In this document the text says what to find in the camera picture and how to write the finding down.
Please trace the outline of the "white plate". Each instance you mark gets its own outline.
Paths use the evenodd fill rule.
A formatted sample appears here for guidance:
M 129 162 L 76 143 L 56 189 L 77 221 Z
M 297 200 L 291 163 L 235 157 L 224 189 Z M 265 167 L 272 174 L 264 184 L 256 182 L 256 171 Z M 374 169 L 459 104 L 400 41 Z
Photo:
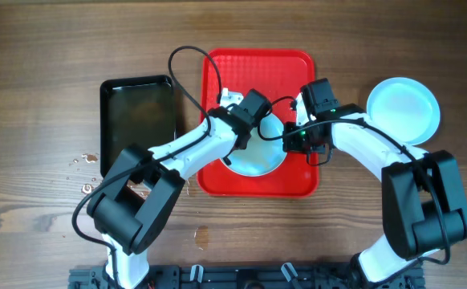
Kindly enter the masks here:
M 227 157 L 229 164 L 221 160 L 227 169 L 243 177 L 260 177 L 276 170 L 284 162 L 286 153 L 282 149 L 282 139 L 263 140 L 258 135 L 259 129 L 267 138 L 281 136 L 283 124 L 274 114 L 262 119 L 260 125 L 252 129 L 246 149 L 233 151 Z
M 441 122 L 433 93 L 422 83 L 405 77 L 386 79 L 369 94 L 367 113 L 385 132 L 410 144 L 431 139 Z
M 368 100 L 369 116 L 399 140 L 419 145 L 431 139 L 441 122 L 435 98 L 423 96 L 372 96 Z

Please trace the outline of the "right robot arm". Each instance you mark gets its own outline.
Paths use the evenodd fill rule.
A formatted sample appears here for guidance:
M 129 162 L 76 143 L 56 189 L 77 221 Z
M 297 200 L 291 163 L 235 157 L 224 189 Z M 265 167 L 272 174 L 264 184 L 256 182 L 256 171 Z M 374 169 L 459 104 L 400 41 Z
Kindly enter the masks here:
M 455 157 L 428 153 L 399 140 L 358 105 L 340 105 L 327 79 L 301 87 L 295 122 L 284 125 L 286 152 L 354 157 L 381 182 L 384 234 L 356 254 L 345 274 L 350 288 L 377 288 L 422 262 L 451 259 L 452 245 L 467 239 L 467 198 Z

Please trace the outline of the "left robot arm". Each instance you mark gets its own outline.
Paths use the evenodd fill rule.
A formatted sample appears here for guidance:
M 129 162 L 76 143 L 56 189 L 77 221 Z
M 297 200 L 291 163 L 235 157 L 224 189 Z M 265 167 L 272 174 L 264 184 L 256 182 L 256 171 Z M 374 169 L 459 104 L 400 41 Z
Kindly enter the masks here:
M 252 89 L 232 104 L 209 110 L 194 130 L 167 144 L 124 149 L 90 195 L 87 214 L 108 248 L 108 286 L 134 288 L 149 272 L 148 247 L 164 229 L 187 179 L 207 164 L 245 149 L 270 110 Z

